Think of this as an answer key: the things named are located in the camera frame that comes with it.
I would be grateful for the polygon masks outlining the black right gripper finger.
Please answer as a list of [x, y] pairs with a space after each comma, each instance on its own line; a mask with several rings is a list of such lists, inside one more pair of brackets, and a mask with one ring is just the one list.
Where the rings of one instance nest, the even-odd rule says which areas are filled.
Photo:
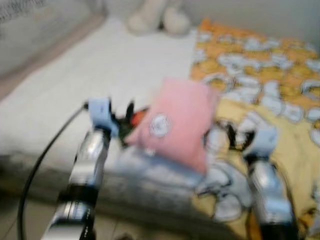
[[238, 150], [237, 142], [236, 142], [237, 130], [231, 122], [228, 122], [226, 124], [226, 135], [227, 135], [228, 144], [229, 144], [228, 148], [230, 150], [237, 151]]

